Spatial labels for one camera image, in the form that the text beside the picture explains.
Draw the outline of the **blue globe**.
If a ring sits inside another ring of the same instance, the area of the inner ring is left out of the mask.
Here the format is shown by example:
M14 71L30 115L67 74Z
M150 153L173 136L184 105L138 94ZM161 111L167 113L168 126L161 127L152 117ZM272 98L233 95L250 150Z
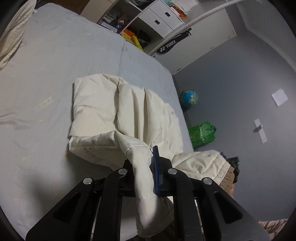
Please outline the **blue globe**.
M197 103L198 95L195 90L187 89L180 93L179 101L182 109L187 110Z

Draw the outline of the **cream waffle blanket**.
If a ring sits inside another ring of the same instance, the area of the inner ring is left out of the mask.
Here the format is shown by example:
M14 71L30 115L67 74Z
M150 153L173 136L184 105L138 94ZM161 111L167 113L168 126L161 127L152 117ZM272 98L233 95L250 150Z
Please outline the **cream waffle blanket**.
M33 14L37 1L26 1L14 14L1 36L1 70L19 48L26 30L27 22Z

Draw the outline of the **white hooded puffer jacket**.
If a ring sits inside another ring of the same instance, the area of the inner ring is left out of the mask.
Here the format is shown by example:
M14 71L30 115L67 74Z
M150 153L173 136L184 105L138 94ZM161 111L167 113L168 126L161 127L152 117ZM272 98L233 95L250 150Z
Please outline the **white hooded puffer jacket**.
M215 150L195 152L174 109L155 92L123 78L95 74L74 83L69 151L86 161L119 169L125 160L135 176L136 227L141 237L162 232L174 218L171 198L154 193L152 148L188 177L205 177L227 189L234 169Z

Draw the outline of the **white drawer shelf unit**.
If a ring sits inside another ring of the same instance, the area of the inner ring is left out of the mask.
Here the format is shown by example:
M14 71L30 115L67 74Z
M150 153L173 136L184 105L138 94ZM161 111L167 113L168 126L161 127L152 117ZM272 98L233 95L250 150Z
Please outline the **white drawer shelf unit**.
M144 49L181 26L180 15L169 1L115 1L98 24L120 35L132 31Z

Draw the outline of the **white door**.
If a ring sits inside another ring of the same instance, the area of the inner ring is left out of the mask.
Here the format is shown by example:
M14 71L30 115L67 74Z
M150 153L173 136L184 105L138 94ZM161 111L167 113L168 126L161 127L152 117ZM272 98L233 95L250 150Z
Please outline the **white door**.
M156 58L172 75L208 53L215 47L236 36L226 8L239 1L197 1L187 15L184 23L165 38L152 43L147 54ZM190 29L189 37L165 54L156 51L178 34Z

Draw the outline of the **orange yellow toy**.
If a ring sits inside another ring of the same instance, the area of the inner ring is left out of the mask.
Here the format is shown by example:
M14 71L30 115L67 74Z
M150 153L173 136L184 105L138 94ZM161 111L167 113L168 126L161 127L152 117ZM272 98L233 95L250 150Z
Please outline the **orange yellow toy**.
M128 30L128 29L125 29L122 33L121 33L121 36L124 37L124 39L128 42L130 42L131 44L133 44L134 46L136 46L138 49L140 49L140 51L143 51L139 41L138 41L138 38L136 37L136 35Z

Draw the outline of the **black Yonex racket bag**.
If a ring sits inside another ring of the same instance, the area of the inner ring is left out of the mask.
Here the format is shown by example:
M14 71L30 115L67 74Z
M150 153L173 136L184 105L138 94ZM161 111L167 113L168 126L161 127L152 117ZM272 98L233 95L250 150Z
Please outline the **black Yonex racket bag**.
M171 49L173 49L173 47L178 44L179 42L181 42L182 40L184 40L185 38L189 37L191 35L190 31L192 30L192 28L187 29L186 31L178 34L177 36L175 36L173 39L169 40L168 42L166 42L166 44L162 45L157 51L157 54L163 55L166 54L167 52L171 51Z

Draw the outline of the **green shopping bag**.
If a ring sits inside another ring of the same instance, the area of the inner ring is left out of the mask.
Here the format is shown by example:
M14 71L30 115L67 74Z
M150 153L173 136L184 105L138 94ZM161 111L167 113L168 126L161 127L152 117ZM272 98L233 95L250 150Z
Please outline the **green shopping bag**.
M207 145L215 140L216 127L206 121L189 128L189 136L194 149Z

